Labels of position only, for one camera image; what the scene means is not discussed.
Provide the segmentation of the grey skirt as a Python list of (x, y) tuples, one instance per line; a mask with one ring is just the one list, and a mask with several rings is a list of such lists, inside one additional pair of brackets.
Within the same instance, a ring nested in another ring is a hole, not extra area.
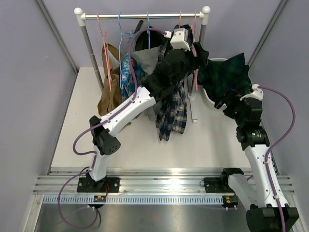
[[(140, 20), (134, 30), (134, 34), (146, 27), (147, 22)], [(150, 37), (151, 49), (148, 49), (148, 34), (147, 31), (144, 31), (135, 39), (131, 55), (148, 75), (154, 71), (158, 62), (160, 46), (165, 41), (165, 37), (157, 31), (150, 31)], [(162, 106), (162, 103), (156, 103), (144, 111), (145, 116), (148, 116), (150, 121), (156, 121), (159, 106)]]

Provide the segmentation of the dark green plaid skirt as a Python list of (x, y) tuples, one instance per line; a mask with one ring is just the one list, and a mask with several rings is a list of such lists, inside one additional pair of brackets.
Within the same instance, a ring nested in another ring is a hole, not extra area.
[(197, 84), (202, 86), (210, 101), (234, 90), (241, 96), (251, 93), (252, 83), (249, 78), (249, 66), (245, 63), (244, 53), (237, 54), (224, 61), (208, 59), (209, 52), (195, 42), (196, 54), (202, 64), (197, 73)]

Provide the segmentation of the blue wire hanger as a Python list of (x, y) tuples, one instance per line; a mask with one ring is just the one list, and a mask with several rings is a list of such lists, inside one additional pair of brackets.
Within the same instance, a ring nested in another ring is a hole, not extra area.
[(129, 40), (128, 42), (130, 42), (131, 40), (131, 37), (132, 35), (134, 34), (134, 32), (131, 30), (130, 32), (123, 32), (122, 30), (122, 26), (121, 26), (121, 23), (120, 23), (120, 16), (121, 16), (121, 12), (118, 13), (118, 19), (117, 19), (117, 22), (118, 22), (118, 25), (119, 25), (119, 29), (120, 29), (120, 42), (119, 42), (119, 45), (118, 45), (118, 55), (119, 55), (119, 69), (120, 69), (120, 75), (119, 75), (119, 87), (120, 89), (122, 90), (123, 89), (123, 85), (122, 85), (122, 58), (121, 58), (121, 45), (122, 45), (122, 41), (123, 41), (123, 36), (125, 34), (129, 35)]
[[(149, 13), (148, 11), (146, 12), (147, 14), (147, 28), (150, 28), (150, 20), (149, 20)], [(151, 37), (150, 37), (150, 31), (147, 30), (147, 34), (148, 34), (148, 49), (151, 49)]]

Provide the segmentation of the blue floral skirt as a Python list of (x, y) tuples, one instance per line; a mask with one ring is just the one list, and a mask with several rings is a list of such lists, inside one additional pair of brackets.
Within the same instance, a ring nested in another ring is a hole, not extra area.
[[(131, 58), (131, 62), (135, 73), (137, 86), (139, 87), (148, 74), (142, 69), (141, 65), (137, 63), (133, 57)], [(121, 98), (124, 102), (135, 92), (135, 82), (131, 74), (128, 54), (124, 56), (124, 60), (122, 62), (122, 85), (123, 89), (121, 90)]]

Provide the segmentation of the navy white plaid skirt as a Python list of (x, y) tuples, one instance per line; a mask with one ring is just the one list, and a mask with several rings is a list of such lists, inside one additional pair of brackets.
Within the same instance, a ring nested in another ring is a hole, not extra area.
[[(189, 44), (192, 46), (193, 33), (188, 25), (181, 25), (189, 33)], [(172, 47), (169, 39), (160, 46), (157, 66), (162, 62), (163, 57)], [(187, 123), (187, 99), (184, 90), (184, 79), (174, 88), (172, 94), (162, 100), (162, 106), (157, 113), (156, 127), (158, 128), (159, 140), (169, 141), (172, 131), (183, 134)]]

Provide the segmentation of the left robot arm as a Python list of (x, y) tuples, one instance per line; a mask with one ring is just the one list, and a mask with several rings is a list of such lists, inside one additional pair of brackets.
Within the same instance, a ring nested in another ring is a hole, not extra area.
[(137, 92), (119, 107), (102, 118), (93, 116), (90, 124), (95, 149), (94, 163), (86, 175), (88, 187), (103, 190), (109, 157), (119, 150), (121, 143), (116, 135), (138, 114), (170, 95), (174, 88), (191, 72), (207, 64), (207, 52), (171, 49), (155, 70), (137, 88)]

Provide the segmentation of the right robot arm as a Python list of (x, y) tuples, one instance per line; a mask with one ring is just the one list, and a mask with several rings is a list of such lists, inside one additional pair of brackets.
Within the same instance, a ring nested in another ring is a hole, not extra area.
[(215, 102), (215, 108), (233, 119), (236, 136), (253, 173), (252, 187), (243, 171), (224, 169), (219, 186), (233, 190), (246, 209), (246, 221), (252, 232), (288, 232), (299, 218), (297, 208), (291, 207), (279, 185), (270, 156), (267, 132), (261, 126), (263, 91), (253, 90), (241, 96), (234, 90)]

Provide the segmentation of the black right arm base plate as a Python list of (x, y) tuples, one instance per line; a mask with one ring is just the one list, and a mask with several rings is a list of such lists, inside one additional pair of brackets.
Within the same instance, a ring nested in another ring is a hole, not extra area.
[(205, 177), (204, 188), (207, 193), (234, 193), (234, 191), (218, 177)]

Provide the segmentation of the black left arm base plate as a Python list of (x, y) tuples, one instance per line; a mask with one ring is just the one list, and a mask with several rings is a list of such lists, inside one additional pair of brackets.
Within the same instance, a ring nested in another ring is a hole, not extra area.
[(78, 181), (77, 192), (81, 193), (118, 193), (120, 178), (106, 177), (100, 181), (94, 181), (81, 177)]

